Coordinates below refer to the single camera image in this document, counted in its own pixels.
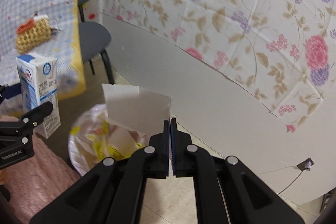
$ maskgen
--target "trash bin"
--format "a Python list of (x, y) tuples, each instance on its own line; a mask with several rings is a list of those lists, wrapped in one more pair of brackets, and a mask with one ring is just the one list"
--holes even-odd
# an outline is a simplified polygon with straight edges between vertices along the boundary
[(106, 157), (123, 160), (148, 145), (169, 120), (172, 99), (138, 86), (103, 84), (106, 104), (74, 122), (68, 141), (71, 163), (85, 175)]

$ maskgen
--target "white cardboard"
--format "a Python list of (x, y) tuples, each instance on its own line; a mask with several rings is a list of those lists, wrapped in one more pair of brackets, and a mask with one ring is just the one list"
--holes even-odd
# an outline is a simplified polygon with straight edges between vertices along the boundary
[(108, 142), (123, 156), (138, 149), (128, 133), (151, 137), (162, 133), (164, 121), (170, 119), (172, 98), (138, 86), (102, 84), (109, 123), (117, 125)]
[(16, 65), (21, 82), (24, 113), (50, 101), (52, 113), (36, 128), (45, 138), (61, 125), (57, 99), (57, 58), (45, 57), (36, 53), (20, 55)]

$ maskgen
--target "cardboard piece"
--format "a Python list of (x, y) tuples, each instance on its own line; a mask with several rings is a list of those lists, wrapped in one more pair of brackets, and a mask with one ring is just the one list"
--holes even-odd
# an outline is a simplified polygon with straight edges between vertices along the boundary
[(110, 124), (119, 127), (108, 142), (123, 156), (138, 149), (128, 131), (149, 138), (162, 133), (164, 121), (170, 119), (172, 98), (132, 85), (102, 84)]

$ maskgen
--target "blue checkered fabric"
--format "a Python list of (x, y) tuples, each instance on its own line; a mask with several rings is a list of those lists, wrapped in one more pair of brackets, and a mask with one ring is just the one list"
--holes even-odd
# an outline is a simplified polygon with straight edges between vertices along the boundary
[(73, 7), (77, 6), (74, 0), (0, 0), (0, 83), (14, 85), (19, 83), (16, 69), (15, 49), (16, 30), (19, 25), (27, 22), (38, 11), (40, 15), (49, 16), (53, 27), (62, 29), (52, 40), (32, 49), (44, 56), (58, 59), (58, 93), (70, 92), (76, 87), (77, 72), (70, 67), (74, 53), (74, 28), (78, 28)]

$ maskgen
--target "electrical outlet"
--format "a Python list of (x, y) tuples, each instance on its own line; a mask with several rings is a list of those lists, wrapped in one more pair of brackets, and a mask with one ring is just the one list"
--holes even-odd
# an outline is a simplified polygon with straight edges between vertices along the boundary
[(309, 162), (309, 161), (311, 162), (311, 166), (313, 166), (314, 165), (313, 160), (311, 158), (308, 158), (308, 159), (304, 160), (303, 162), (299, 163), (296, 167), (298, 167), (301, 171), (303, 171), (303, 170), (306, 169), (306, 163)]

